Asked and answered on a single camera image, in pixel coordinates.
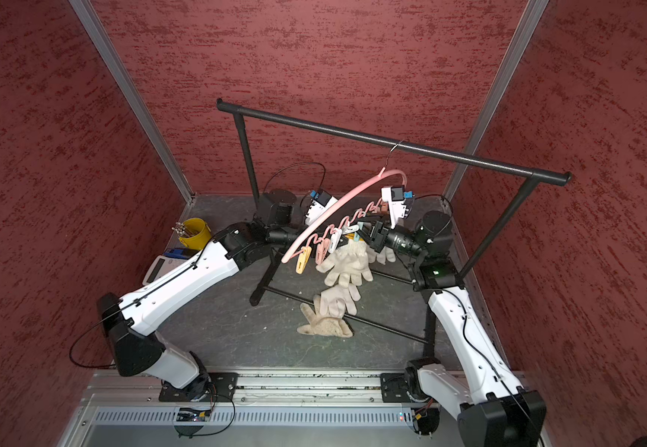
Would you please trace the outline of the white work glove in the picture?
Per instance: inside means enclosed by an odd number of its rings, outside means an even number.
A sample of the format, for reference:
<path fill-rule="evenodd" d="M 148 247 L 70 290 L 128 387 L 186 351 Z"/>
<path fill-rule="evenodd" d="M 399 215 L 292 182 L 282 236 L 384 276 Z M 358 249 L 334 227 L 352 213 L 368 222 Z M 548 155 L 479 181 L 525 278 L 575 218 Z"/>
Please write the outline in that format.
<path fill-rule="evenodd" d="M 396 255 L 394 253 L 394 250 L 388 247 L 384 247 L 381 251 L 375 251 L 371 247 L 368 247 L 366 249 L 366 253 L 368 256 L 369 264 L 373 264 L 373 263 L 386 264 L 386 263 L 396 262 Z"/>

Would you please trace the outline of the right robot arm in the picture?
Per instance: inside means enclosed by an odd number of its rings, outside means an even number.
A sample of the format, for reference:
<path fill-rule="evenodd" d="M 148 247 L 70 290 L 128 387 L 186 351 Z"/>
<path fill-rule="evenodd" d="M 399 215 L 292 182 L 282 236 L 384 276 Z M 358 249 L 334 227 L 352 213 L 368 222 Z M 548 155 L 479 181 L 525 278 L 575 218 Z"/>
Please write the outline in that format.
<path fill-rule="evenodd" d="M 427 301 L 455 350 L 467 382 L 432 359 L 409 361 L 405 380 L 416 400 L 435 400 L 457 420 L 467 446 L 541 446 L 547 407 L 507 366 L 477 317 L 461 273 L 450 257 L 452 218 L 432 210 L 414 230 L 384 216 L 358 221 L 358 235 L 376 253 L 409 257 L 411 283 Z"/>

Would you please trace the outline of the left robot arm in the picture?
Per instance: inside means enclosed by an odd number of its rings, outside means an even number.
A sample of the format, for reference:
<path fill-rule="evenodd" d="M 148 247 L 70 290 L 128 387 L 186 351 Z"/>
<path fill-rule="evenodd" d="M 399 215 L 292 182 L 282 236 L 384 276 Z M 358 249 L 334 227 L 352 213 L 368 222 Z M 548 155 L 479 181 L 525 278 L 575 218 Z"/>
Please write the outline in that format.
<path fill-rule="evenodd" d="M 187 400 L 212 394 L 212 380 L 202 361 L 167 341 L 159 326 L 217 283 L 274 249 L 290 246 L 297 236 L 291 226 L 295 201 L 290 191 L 264 193 L 252 221 L 217 232 L 202 250 L 152 283 L 124 296 L 109 292 L 99 298 L 97 325 L 107 339 L 113 369 L 122 377 L 158 378 Z"/>

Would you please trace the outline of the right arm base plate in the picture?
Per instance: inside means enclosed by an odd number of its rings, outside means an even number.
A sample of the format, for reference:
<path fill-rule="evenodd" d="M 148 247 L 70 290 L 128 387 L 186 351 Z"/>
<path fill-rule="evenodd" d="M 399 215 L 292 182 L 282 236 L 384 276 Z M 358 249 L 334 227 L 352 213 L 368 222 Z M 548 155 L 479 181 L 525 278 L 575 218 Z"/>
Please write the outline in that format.
<path fill-rule="evenodd" d="M 429 402 L 459 404 L 460 396 L 440 374 L 421 370 L 411 377 L 404 372 L 385 372 L 380 375 L 380 391 L 385 403 L 405 403 L 421 408 Z"/>

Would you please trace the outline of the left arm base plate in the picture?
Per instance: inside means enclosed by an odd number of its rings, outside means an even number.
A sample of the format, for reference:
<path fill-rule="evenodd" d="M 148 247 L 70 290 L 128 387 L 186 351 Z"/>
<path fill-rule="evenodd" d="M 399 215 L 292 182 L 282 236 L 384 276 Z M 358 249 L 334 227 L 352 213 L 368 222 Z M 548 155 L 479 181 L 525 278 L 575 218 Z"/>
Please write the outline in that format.
<path fill-rule="evenodd" d="M 236 372 L 210 372 L 206 378 L 195 378 L 178 389 L 169 382 L 161 383 L 160 402 L 230 402 L 240 375 Z"/>

